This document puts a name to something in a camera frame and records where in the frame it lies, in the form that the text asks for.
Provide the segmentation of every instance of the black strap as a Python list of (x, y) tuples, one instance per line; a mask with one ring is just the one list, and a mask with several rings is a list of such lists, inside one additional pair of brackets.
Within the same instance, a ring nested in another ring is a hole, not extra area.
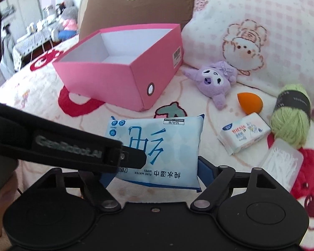
[(310, 101), (308, 97), (300, 91), (289, 90), (279, 94), (273, 112), (281, 107), (300, 109), (307, 114), (308, 120), (310, 121)]

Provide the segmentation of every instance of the barcode label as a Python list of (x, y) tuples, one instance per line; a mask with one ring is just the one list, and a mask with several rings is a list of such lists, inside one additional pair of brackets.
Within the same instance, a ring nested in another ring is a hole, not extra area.
[(173, 54), (173, 68), (176, 68), (181, 62), (181, 48), (179, 47), (177, 51)]

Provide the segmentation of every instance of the plush bow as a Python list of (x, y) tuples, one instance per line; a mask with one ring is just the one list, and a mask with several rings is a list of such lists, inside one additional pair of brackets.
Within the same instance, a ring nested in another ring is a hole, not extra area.
[(221, 68), (220, 68), (220, 70), (223, 71), (223, 74), (224, 74), (225, 76), (228, 76), (228, 73), (233, 73), (233, 72), (234, 72), (234, 69), (230, 69), (230, 68), (226, 68), (226, 67), (225, 67), (224, 61), (221, 61)]

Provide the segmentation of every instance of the wet wipes package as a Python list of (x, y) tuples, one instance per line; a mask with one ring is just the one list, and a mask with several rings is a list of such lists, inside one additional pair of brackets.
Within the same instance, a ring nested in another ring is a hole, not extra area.
[(116, 177), (150, 187), (200, 191), (197, 172), (203, 118), (110, 120), (106, 137), (147, 155), (142, 169), (119, 168)]
[(265, 121), (257, 113), (252, 113), (223, 127), (218, 139), (232, 155), (259, 141), (270, 131)]

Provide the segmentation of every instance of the metal bolt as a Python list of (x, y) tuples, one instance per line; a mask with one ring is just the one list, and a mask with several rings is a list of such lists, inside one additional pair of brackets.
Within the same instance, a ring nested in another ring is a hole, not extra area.
[(206, 209), (211, 205), (211, 203), (208, 202), (207, 200), (197, 200), (194, 201), (193, 205), (198, 209)]
[(114, 200), (106, 200), (101, 204), (105, 209), (113, 209), (118, 206), (118, 203)]

